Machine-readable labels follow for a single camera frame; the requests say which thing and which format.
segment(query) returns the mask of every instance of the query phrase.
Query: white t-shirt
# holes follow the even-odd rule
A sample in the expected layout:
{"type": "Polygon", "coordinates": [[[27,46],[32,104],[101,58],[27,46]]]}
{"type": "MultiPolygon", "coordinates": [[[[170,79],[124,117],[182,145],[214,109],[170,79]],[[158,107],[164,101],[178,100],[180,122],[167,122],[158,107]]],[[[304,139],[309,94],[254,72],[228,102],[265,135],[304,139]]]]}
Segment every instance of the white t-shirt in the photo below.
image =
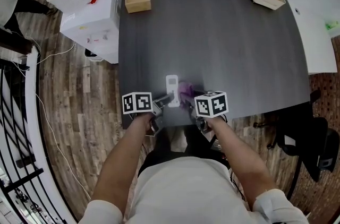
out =
{"type": "MultiPolygon", "coordinates": [[[[80,224],[118,224],[120,210],[91,201],[80,224]]],[[[278,189],[257,197],[253,212],[236,195],[227,168],[196,157],[177,158],[148,167],[139,176],[129,224],[308,223],[278,189]]]]}
{"type": "Polygon", "coordinates": [[[0,0],[0,25],[5,26],[11,18],[18,0],[0,0]]]}

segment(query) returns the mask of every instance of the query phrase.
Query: white cable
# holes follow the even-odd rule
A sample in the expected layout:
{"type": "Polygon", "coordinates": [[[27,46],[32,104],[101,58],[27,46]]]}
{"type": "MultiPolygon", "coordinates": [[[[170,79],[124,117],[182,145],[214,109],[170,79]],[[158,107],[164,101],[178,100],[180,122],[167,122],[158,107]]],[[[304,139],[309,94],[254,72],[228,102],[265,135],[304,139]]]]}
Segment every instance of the white cable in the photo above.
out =
{"type": "MultiPolygon", "coordinates": [[[[65,52],[62,52],[62,53],[51,54],[51,55],[47,56],[44,60],[46,60],[48,57],[53,56],[53,55],[58,55],[58,54],[66,53],[66,52],[70,51],[73,47],[74,47],[74,42],[73,42],[73,46],[72,46],[69,50],[67,50],[67,51],[65,51],[65,52]]],[[[24,77],[26,77],[26,76],[23,74],[23,72],[24,72],[24,71],[27,71],[27,70],[22,71],[22,70],[16,65],[15,62],[12,62],[12,63],[19,69],[20,73],[21,73],[24,77]]],[[[62,152],[62,150],[60,149],[60,147],[59,147],[59,145],[58,145],[57,139],[56,139],[56,137],[55,137],[55,133],[54,133],[54,131],[53,131],[53,129],[52,129],[52,126],[51,126],[50,122],[48,121],[47,114],[46,114],[46,111],[45,111],[45,105],[44,105],[43,101],[39,98],[39,96],[38,96],[37,94],[36,94],[36,97],[37,97],[37,98],[39,99],[39,101],[41,102],[42,109],[44,110],[44,114],[45,114],[45,119],[46,119],[46,121],[47,121],[47,124],[48,124],[49,128],[50,128],[51,131],[52,131],[53,138],[54,138],[55,144],[56,144],[56,146],[57,146],[59,152],[61,153],[61,155],[62,155],[63,158],[65,159],[67,165],[68,165],[69,168],[70,168],[71,174],[73,175],[73,177],[75,178],[75,180],[77,181],[77,183],[83,188],[83,190],[85,191],[87,197],[88,197],[89,199],[91,199],[91,196],[90,196],[89,193],[86,191],[85,187],[80,183],[80,181],[77,179],[77,177],[76,177],[75,174],[73,173],[73,170],[72,170],[72,168],[71,168],[71,166],[70,166],[69,161],[67,160],[66,156],[64,155],[64,153],[62,152]]]]}
{"type": "MultiPolygon", "coordinates": [[[[51,57],[51,56],[55,56],[55,55],[59,55],[59,54],[64,54],[64,53],[67,53],[67,52],[71,51],[71,50],[74,48],[74,45],[75,45],[75,42],[73,42],[72,47],[71,47],[70,49],[68,49],[67,51],[60,52],[60,53],[56,53],[56,54],[48,55],[45,59],[41,60],[41,61],[40,61],[39,63],[37,63],[36,65],[42,63],[43,61],[45,61],[47,58],[49,58],[49,57],[51,57]]],[[[22,70],[22,69],[20,69],[20,68],[18,68],[18,69],[20,70],[20,72],[26,72],[27,70],[29,70],[29,68],[26,69],[26,70],[22,70]]]]}
{"type": "Polygon", "coordinates": [[[55,143],[56,143],[56,145],[57,145],[57,148],[58,148],[59,152],[60,152],[61,155],[64,157],[64,159],[65,159],[67,165],[69,166],[70,171],[71,171],[73,177],[75,178],[75,180],[76,180],[76,181],[79,183],[79,185],[83,188],[83,190],[84,190],[84,192],[86,193],[87,197],[88,197],[89,199],[91,199],[91,196],[90,196],[89,193],[86,191],[85,187],[80,183],[80,181],[77,179],[77,177],[76,177],[75,174],[73,173],[73,170],[72,170],[72,168],[71,168],[71,166],[70,166],[70,163],[69,163],[69,161],[67,160],[66,156],[63,154],[62,150],[59,148],[57,139],[56,139],[56,137],[55,137],[55,133],[54,133],[52,127],[51,127],[51,124],[50,124],[49,121],[48,121],[47,114],[46,114],[46,111],[45,111],[44,103],[42,102],[42,100],[39,98],[39,96],[38,96],[37,94],[36,94],[36,96],[37,96],[37,98],[39,99],[39,101],[41,102],[42,109],[44,110],[44,114],[45,114],[45,118],[46,118],[47,124],[48,124],[49,128],[51,129],[51,131],[52,131],[52,133],[53,133],[53,138],[54,138],[54,141],[55,141],[55,143]]]}
{"type": "Polygon", "coordinates": [[[56,54],[50,54],[50,55],[48,55],[45,59],[43,59],[43,60],[41,60],[39,63],[37,63],[37,65],[40,64],[40,63],[42,63],[43,61],[45,61],[48,57],[55,56],[55,55],[59,55],[59,54],[64,54],[64,53],[66,53],[66,52],[71,51],[72,48],[74,48],[74,45],[75,45],[75,42],[73,42],[72,47],[71,47],[69,50],[67,50],[67,51],[60,52],[60,53],[56,53],[56,54]]]}
{"type": "Polygon", "coordinates": [[[40,52],[39,52],[38,57],[41,55],[41,47],[39,46],[39,44],[38,44],[32,37],[30,37],[30,36],[22,36],[22,35],[18,34],[16,31],[11,31],[11,32],[14,32],[14,33],[16,33],[17,35],[19,35],[19,36],[21,36],[21,37],[23,37],[23,38],[25,38],[25,39],[27,39],[27,38],[32,39],[33,42],[36,43],[37,47],[39,48],[39,51],[40,51],[40,52]]]}

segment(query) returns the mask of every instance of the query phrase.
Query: wooden table surface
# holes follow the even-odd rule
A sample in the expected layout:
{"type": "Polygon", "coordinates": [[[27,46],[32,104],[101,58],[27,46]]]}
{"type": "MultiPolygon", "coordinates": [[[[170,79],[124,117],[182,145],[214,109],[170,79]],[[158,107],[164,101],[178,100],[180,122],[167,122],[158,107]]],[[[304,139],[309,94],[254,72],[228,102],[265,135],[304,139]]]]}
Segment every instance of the wooden table surface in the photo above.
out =
{"type": "MultiPolygon", "coordinates": [[[[121,95],[166,93],[166,75],[196,89],[225,91],[228,119],[309,101],[303,45],[288,4],[276,11],[252,0],[151,0],[151,11],[128,14],[122,0],[121,95]]],[[[164,125],[190,124],[165,108],[164,125]]],[[[130,118],[123,115],[123,127],[130,118]]]]}

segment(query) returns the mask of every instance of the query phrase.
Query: purple cloth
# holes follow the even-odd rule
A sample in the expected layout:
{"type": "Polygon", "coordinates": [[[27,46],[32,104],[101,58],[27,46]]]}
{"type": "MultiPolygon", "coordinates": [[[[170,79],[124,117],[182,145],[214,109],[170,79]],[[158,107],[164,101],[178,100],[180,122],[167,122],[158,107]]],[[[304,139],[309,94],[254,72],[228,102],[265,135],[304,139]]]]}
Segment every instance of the purple cloth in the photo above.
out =
{"type": "Polygon", "coordinates": [[[194,98],[193,96],[193,85],[190,82],[180,82],[178,84],[178,96],[181,102],[181,108],[185,109],[185,101],[194,98]]]}

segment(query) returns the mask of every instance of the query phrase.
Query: black pants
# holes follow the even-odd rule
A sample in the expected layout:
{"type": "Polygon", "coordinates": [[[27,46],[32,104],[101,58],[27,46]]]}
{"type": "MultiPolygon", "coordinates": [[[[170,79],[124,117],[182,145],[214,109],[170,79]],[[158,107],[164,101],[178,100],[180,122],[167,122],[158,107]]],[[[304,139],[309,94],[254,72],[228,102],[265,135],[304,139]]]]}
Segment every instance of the black pants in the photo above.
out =
{"type": "Polygon", "coordinates": [[[15,13],[30,12],[30,13],[37,13],[37,14],[47,14],[48,10],[49,10],[49,7],[41,4],[38,1],[18,0],[11,18],[7,21],[4,27],[6,29],[10,29],[11,31],[17,32],[19,35],[23,36],[19,29],[19,24],[15,17],[15,13]]]}
{"type": "Polygon", "coordinates": [[[212,159],[222,163],[227,168],[230,168],[228,161],[223,159],[224,154],[219,151],[212,150],[210,148],[210,142],[201,134],[195,125],[186,126],[184,134],[188,144],[185,152],[174,152],[171,151],[171,143],[166,132],[163,130],[158,133],[155,148],[147,155],[143,165],[139,169],[138,176],[143,172],[143,170],[150,166],[179,157],[189,156],[212,159]]]}

